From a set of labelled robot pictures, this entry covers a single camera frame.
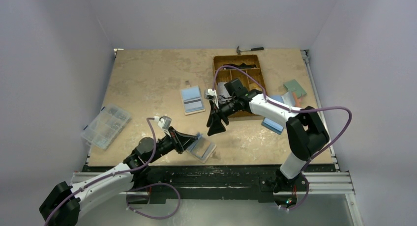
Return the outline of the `beige snap card holder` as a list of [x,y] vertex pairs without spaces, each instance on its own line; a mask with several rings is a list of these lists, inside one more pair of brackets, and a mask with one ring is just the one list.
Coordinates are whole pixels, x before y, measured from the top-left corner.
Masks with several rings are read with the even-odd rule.
[[197,140],[192,142],[186,149],[186,152],[204,164],[214,152],[217,145],[201,133],[197,133],[196,136]]

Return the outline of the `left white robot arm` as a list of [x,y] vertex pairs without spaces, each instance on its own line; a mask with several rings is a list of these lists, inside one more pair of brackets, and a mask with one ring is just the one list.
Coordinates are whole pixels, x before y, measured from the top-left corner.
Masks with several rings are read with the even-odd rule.
[[45,225],[74,226],[86,213],[115,195],[160,185],[160,182],[150,182],[149,164],[173,150],[183,153],[201,137],[201,134],[184,134],[169,127],[161,139],[142,138],[123,162],[107,172],[71,186],[65,181],[57,184],[39,208]]

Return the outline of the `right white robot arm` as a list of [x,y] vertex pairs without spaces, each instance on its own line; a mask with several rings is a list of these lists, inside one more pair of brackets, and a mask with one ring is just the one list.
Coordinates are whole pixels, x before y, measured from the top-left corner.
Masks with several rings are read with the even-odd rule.
[[291,153],[276,171],[275,180],[269,184],[275,193],[292,189],[308,160],[329,142],[328,132],[318,113],[311,106],[305,109],[290,107],[257,89],[249,91],[239,79],[227,82],[225,88],[230,98],[223,104],[218,102],[215,89],[205,91],[204,97],[210,103],[208,136],[225,132],[229,116],[240,111],[263,116],[281,125],[287,130]]

